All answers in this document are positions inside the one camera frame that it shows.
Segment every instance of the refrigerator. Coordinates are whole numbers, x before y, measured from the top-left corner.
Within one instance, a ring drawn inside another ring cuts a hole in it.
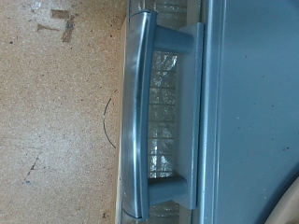
[[[299,2],[131,0],[125,33],[115,223],[265,223],[299,174]]]

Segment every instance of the stainless steel surface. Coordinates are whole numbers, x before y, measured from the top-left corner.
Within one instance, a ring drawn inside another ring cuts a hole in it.
[[[143,217],[149,210],[148,192],[148,113],[152,46],[150,23],[155,13],[142,12],[129,21],[129,41],[124,74],[121,125],[123,210],[133,217]]]
[[[123,213],[121,224],[178,224],[178,204],[173,201],[155,204],[149,211],[150,218],[142,221],[132,219]]]
[[[155,50],[186,54],[194,49],[192,35],[160,25],[156,26],[155,33]]]
[[[299,2],[206,5],[194,223],[265,223],[299,173]]]
[[[169,202],[185,197],[188,191],[186,179],[180,175],[149,179],[149,204]]]

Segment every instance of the scuff mark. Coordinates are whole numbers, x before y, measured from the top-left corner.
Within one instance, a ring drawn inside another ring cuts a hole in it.
[[[104,126],[104,132],[105,132],[105,136],[106,136],[107,140],[109,141],[109,143],[110,143],[114,148],[116,148],[115,145],[111,142],[111,140],[110,140],[110,138],[109,138],[109,136],[108,136],[108,134],[107,134],[107,131],[106,131],[106,125],[105,125],[106,112],[107,112],[107,108],[108,108],[108,106],[109,106],[109,104],[110,104],[110,101],[111,101],[111,98],[108,100],[108,103],[106,104],[106,107],[105,107],[105,110],[104,110],[103,126]]]
[[[50,16],[53,19],[68,20],[69,19],[69,11],[51,9],[50,10]]]
[[[66,26],[64,30],[64,35],[63,35],[63,42],[69,43],[72,40],[72,33],[75,28],[75,22],[74,22],[75,16],[72,15],[71,18],[66,21]]]
[[[41,153],[41,152],[38,153],[38,155],[37,155],[37,157],[36,157],[36,161],[35,161],[35,163],[31,166],[29,172],[27,173],[26,177],[24,178],[24,181],[26,181],[27,177],[28,177],[28,176],[31,174],[31,172],[35,169],[35,167],[36,167],[36,163],[37,163],[37,161],[39,160],[39,155],[40,155],[40,153]]]
[[[48,26],[44,26],[44,25],[41,25],[41,24],[38,24],[37,25],[37,31],[40,31],[40,30],[52,30],[52,31],[59,31],[58,29],[55,29],[55,28],[50,28]]]

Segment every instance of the speckled floor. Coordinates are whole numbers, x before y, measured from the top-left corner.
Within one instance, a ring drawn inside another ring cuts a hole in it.
[[[0,8],[0,223],[108,223],[126,2]]]

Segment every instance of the silver handle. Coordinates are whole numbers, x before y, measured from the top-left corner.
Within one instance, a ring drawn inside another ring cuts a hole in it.
[[[148,179],[148,115],[154,50],[187,54],[193,36],[156,25],[157,13],[142,10],[130,17],[121,122],[122,209],[133,218],[149,217],[151,204],[183,197],[184,177]]]

